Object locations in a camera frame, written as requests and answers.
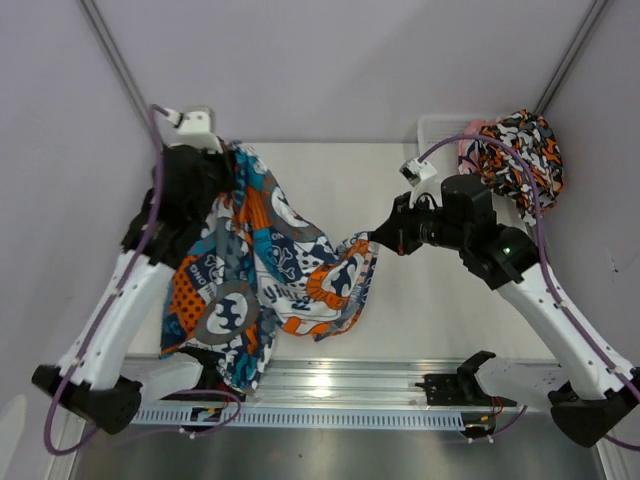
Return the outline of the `colourful patterned shorts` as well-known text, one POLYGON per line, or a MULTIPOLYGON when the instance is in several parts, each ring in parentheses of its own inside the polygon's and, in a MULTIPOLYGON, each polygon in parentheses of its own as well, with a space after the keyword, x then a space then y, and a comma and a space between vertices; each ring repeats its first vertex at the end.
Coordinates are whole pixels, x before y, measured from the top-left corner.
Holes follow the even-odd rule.
POLYGON ((216 198, 169 283, 160 348, 164 358, 202 353, 228 386, 250 392, 278 333, 319 342, 355 326, 379 246, 367 231, 332 245, 252 150, 230 152, 238 186, 216 198))

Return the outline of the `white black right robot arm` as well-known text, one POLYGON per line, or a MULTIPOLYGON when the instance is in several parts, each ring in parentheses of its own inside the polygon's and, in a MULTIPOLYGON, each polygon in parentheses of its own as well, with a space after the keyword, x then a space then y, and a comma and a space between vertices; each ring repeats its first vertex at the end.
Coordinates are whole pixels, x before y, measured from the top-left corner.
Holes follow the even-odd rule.
POLYGON ((639 370, 619 356, 563 297, 534 241, 501 224, 492 194, 478 178, 455 175, 441 186, 441 205, 424 192, 395 198, 373 241, 398 255, 421 245, 458 253, 469 273, 514 307, 558 362, 551 371, 480 351, 457 369, 456 389, 468 403, 498 397, 549 411, 566 437, 592 447, 639 404, 639 370))

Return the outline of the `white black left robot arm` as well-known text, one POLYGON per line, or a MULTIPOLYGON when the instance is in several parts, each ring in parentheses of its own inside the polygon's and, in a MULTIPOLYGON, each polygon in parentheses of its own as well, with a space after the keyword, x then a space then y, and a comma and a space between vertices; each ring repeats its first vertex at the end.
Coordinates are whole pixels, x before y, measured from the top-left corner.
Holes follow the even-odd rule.
POLYGON ((180 391, 197 400, 215 392, 216 374, 189 354, 155 361, 130 376, 121 368, 152 305, 200 239, 214 200, 236 188, 234 167, 229 149, 162 146, 154 187, 130 223, 102 299, 67 353, 32 375, 54 403, 117 434, 144 404, 180 391))

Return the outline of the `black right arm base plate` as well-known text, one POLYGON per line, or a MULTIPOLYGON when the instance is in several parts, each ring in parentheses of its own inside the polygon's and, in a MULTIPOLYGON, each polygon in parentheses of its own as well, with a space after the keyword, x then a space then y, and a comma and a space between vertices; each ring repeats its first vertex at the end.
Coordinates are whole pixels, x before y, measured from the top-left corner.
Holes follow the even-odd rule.
POLYGON ((487 395, 473 376, 452 373, 431 373, 415 384, 426 395, 431 406, 515 407, 516 402, 505 397, 496 400, 487 395))

